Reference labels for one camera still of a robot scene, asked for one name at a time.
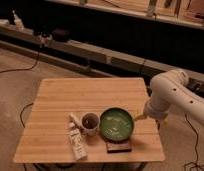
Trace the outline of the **yellow tipped pusher tool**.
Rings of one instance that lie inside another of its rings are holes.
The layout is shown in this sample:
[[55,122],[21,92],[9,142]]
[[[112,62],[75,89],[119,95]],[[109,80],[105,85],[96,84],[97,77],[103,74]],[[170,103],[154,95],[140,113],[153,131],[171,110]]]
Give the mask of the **yellow tipped pusher tool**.
[[134,118],[134,121],[138,121],[138,120],[145,120],[147,119],[147,115],[142,114],[142,115],[138,115]]

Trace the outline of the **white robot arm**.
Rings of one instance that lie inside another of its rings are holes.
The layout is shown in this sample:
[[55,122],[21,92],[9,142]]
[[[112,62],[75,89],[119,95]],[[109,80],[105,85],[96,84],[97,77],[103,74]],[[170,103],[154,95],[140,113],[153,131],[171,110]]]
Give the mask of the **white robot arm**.
[[204,98],[187,89],[188,74],[182,69],[173,69],[155,75],[150,80],[151,96],[143,110],[134,120],[151,117],[164,120],[171,105],[176,105],[204,126]]

